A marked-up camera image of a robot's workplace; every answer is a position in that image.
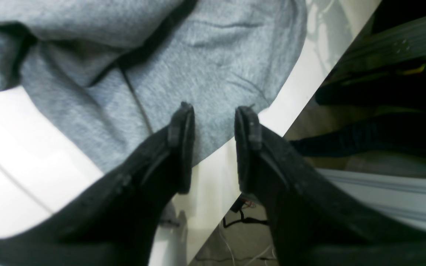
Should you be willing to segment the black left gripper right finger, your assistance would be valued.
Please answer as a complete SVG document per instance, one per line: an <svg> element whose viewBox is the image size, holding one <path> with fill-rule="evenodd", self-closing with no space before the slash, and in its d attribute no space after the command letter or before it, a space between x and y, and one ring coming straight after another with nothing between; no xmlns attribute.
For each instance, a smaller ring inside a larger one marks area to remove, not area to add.
<svg viewBox="0 0 426 266"><path fill-rule="evenodd" d="M240 191L265 207L281 266L426 266L426 231L358 202L248 106L235 110Z"/></svg>

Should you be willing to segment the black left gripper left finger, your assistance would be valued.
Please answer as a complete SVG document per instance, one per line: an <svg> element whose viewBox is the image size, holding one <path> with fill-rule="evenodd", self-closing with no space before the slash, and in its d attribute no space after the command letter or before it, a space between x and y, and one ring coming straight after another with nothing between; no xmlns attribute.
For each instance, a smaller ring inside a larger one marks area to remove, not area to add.
<svg viewBox="0 0 426 266"><path fill-rule="evenodd" d="M195 112L170 123L59 212L0 239L0 266L147 266L166 205L190 190Z"/></svg>

